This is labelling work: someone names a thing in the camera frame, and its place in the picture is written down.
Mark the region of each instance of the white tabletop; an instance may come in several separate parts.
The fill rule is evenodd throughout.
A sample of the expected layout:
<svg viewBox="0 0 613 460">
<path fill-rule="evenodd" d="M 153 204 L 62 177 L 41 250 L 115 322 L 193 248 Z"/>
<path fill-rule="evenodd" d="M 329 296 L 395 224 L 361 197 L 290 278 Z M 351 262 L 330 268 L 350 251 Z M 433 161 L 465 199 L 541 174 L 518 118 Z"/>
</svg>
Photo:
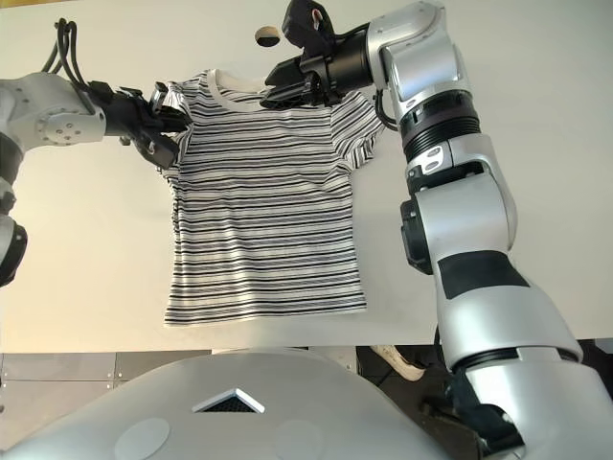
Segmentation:
<svg viewBox="0 0 613 460">
<path fill-rule="evenodd" d="M 325 2 L 338 32 L 405 4 Z M 148 93 L 157 80 L 205 68 L 265 76 L 295 56 L 258 47 L 285 0 L 81 0 L 0 11 L 0 78 L 37 71 L 54 22 L 79 24 L 87 80 Z M 613 336 L 613 3 L 447 2 L 482 129 L 491 135 L 519 210 L 513 259 L 556 301 L 578 337 Z M 368 311 L 163 325 L 172 267 L 170 190 L 134 148 L 109 138 L 28 152 L 12 215 L 30 235 L 15 281 L 0 291 L 7 353 L 247 346 L 428 343 L 432 280 L 406 263 L 399 204 L 407 199 L 396 134 L 354 176 L 354 227 Z"/>
</svg>

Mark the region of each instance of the t-shirt sleeve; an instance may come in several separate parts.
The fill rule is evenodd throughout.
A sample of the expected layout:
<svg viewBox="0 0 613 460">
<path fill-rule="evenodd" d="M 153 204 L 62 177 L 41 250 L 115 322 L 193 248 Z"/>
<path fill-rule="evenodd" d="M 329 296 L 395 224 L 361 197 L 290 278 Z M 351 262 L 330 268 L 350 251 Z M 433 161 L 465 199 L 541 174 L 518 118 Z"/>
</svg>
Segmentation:
<svg viewBox="0 0 613 460">
<path fill-rule="evenodd" d="M 200 77 L 181 81 L 179 83 L 177 83 L 176 81 L 167 82 L 169 93 L 164 100 L 164 105 L 169 105 L 170 107 L 176 108 L 177 110 L 181 110 L 183 113 L 187 114 L 190 118 L 193 119 L 190 107 L 192 106 L 193 101 L 196 98 L 199 84 Z M 185 131 L 178 132 L 171 136 L 174 142 L 179 145 L 179 154 L 178 158 L 176 159 L 176 165 L 181 164 L 181 161 L 190 143 L 190 139 L 192 138 L 192 132 L 193 123 L 190 124 Z"/>
<path fill-rule="evenodd" d="M 352 91 L 347 94 L 332 108 L 330 117 L 334 150 L 350 171 L 373 158 L 375 137 L 383 130 L 383 124 L 362 93 Z"/>
</svg>

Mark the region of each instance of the floor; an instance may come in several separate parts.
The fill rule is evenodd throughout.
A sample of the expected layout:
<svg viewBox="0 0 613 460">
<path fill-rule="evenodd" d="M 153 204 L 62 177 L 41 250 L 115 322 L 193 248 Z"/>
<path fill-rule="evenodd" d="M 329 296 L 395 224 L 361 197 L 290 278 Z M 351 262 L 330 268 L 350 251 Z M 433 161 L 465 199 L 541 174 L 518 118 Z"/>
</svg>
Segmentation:
<svg viewBox="0 0 613 460">
<path fill-rule="evenodd" d="M 613 356 L 581 341 L 585 363 L 595 367 L 613 395 Z M 442 397 L 448 378 L 431 346 L 401 346 L 413 362 L 427 368 L 409 382 L 368 347 L 357 347 L 360 374 L 437 439 L 454 460 L 478 458 L 474 434 L 421 410 L 424 397 Z M 169 362 L 209 351 L 118 354 L 0 355 L 0 451 L 62 415 L 117 386 Z"/>
</svg>

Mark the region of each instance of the t-shirt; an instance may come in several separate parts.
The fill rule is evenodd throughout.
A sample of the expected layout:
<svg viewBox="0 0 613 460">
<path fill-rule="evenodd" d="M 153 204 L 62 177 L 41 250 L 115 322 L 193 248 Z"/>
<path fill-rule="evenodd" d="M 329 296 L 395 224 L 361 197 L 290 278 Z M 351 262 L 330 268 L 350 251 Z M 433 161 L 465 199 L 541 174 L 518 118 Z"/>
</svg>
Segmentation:
<svg viewBox="0 0 613 460">
<path fill-rule="evenodd" d="M 169 84 L 187 112 L 173 192 L 168 325 L 362 311 L 353 170 L 382 126 L 359 92 L 334 107 L 269 110 L 216 71 Z"/>
</svg>

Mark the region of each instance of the vent grille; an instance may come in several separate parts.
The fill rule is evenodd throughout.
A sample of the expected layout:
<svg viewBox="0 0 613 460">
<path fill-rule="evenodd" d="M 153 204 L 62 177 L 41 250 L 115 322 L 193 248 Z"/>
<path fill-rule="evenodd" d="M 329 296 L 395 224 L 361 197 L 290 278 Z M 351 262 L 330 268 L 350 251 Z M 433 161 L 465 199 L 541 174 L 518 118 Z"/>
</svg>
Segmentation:
<svg viewBox="0 0 613 460">
<path fill-rule="evenodd" d="M 262 414 L 264 406 L 239 388 L 224 391 L 194 407 L 192 412 L 243 412 Z"/>
<path fill-rule="evenodd" d="M 243 401 L 241 401 L 238 396 L 231 396 L 225 401 L 218 402 L 211 407 L 206 409 L 198 410 L 197 412 L 256 412 Z"/>
</svg>

